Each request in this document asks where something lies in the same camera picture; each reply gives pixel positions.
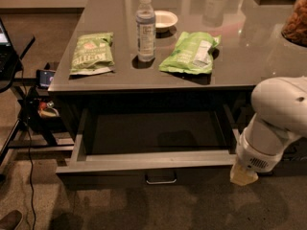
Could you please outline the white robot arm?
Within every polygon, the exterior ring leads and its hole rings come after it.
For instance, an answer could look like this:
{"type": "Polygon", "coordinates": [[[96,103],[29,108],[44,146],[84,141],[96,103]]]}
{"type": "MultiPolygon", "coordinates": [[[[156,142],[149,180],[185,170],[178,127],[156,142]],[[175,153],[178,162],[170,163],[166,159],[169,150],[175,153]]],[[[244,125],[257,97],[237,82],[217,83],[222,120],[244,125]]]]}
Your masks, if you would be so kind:
{"type": "Polygon", "coordinates": [[[254,115],[240,135],[230,181],[246,186],[268,173],[284,150],[307,137],[307,78],[271,78],[251,94],[254,115]]]}

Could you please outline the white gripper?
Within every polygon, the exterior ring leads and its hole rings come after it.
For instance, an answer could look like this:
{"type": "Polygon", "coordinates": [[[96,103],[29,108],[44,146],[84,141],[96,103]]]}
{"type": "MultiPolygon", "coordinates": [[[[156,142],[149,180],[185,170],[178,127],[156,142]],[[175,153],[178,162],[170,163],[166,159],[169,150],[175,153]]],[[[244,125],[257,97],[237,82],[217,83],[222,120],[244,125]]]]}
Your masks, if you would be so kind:
{"type": "Polygon", "coordinates": [[[239,186],[246,186],[258,180],[257,173],[270,172],[281,160],[283,149],[278,147],[273,154],[264,153],[255,149],[248,141],[247,132],[244,131],[237,144],[236,162],[230,171],[230,181],[239,186]]]}

